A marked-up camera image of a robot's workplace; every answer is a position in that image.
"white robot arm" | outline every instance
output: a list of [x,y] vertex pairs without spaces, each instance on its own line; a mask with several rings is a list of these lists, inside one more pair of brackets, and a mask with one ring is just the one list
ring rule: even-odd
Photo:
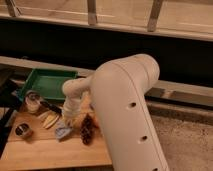
[[63,87],[67,96],[64,107],[69,109],[72,99],[79,100],[90,89],[115,171],[169,170],[144,99],[158,77],[156,61],[139,54],[109,61],[91,77]]

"black wall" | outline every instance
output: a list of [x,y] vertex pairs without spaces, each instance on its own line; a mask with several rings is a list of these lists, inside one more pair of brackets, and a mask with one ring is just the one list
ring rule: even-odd
[[137,53],[158,61],[162,80],[213,87],[213,42],[0,19],[4,56],[95,69]]

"gray object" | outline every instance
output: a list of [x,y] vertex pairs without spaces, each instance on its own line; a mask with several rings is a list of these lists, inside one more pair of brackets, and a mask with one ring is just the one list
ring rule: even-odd
[[72,131],[73,131],[72,127],[65,125],[65,123],[63,121],[59,121],[57,123],[57,128],[55,130],[55,137],[56,137],[56,139],[61,141],[62,139],[64,139],[68,135],[70,135],[70,133]]

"small bowl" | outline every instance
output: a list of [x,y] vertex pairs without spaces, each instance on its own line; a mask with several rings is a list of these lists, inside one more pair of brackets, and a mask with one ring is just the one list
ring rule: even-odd
[[30,129],[28,124],[22,123],[16,127],[15,133],[17,136],[21,137],[22,139],[26,139],[32,136],[33,131],[32,129]]

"green tray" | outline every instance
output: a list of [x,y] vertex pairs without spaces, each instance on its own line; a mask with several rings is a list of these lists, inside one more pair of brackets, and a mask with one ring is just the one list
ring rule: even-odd
[[46,100],[63,101],[62,85],[69,79],[75,79],[77,71],[51,69],[33,69],[25,85],[19,91],[19,98],[24,99],[28,90],[37,91]]

